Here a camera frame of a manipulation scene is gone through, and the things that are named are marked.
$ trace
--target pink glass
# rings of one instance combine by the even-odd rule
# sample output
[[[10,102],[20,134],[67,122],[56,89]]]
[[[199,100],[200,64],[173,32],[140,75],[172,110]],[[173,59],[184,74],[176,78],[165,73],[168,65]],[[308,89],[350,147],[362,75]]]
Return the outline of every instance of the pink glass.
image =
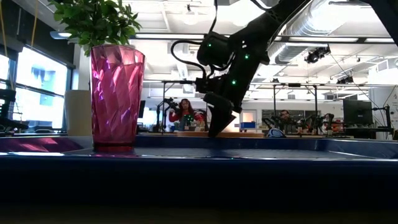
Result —
[[[94,149],[130,151],[136,138],[145,55],[122,45],[91,50],[91,124]]]

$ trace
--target man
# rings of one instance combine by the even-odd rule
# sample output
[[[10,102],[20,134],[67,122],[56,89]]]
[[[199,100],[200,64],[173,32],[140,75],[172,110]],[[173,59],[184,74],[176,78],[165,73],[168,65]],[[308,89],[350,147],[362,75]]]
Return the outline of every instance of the man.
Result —
[[[280,117],[280,119],[282,120],[282,121],[285,121],[285,122],[287,122],[288,120],[289,120],[289,117],[290,115],[289,115],[289,111],[288,110],[282,110],[280,113],[279,113],[279,117]]]
[[[297,132],[295,127],[296,122],[290,118],[288,110],[282,110],[279,113],[279,118],[281,121],[280,127],[285,131],[285,134],[293,134]]]

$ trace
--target woman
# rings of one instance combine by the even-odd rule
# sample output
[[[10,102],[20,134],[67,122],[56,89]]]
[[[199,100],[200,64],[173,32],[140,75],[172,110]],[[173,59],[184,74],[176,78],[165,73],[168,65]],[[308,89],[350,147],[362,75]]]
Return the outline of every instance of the woman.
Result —
[[[185,115],[191,115],[193,119],[196,121],[203,121],[204,117],[201,114],[195,114],[191,102],[187,99],[181,100],[180,104],[178,105],[180,107],[180,110],[178,112],[175,112],[173,109],[170,110],[169,113],[169,121],[174,122],[174,121],[180,121],[180,124],[186,123],[184,120]]]

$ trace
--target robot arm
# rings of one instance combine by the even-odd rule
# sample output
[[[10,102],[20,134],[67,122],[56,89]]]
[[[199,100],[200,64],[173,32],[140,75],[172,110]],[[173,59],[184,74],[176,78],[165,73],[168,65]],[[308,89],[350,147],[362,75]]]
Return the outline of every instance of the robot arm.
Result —
[[[212,70],[225,70],[220,77],[197,78],[197,91],[206,93],[212,119],[209,136],[221,132],[240,113],[242,100],[260,63],[269,64],[267,48],[281,28],[312,0],[280,0],[279,3],[251,21],[229,38],[210,32],[198,50],[197,59]],[[395,43],[398,43],[398,5],[394,0],[363,0],[370,4]]]

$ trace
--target computer monitor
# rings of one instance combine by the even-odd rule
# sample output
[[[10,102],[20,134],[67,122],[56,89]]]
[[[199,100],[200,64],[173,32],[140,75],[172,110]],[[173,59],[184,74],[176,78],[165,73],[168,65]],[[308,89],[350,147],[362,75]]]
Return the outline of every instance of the computer monitor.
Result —
[[[145,100],[141,100],[141,102],[139,103],[138,118],[144,117],[144,108],[145,108]]]
[[[346,124],[373,124],[371,102],[343,100],[343,110]]]

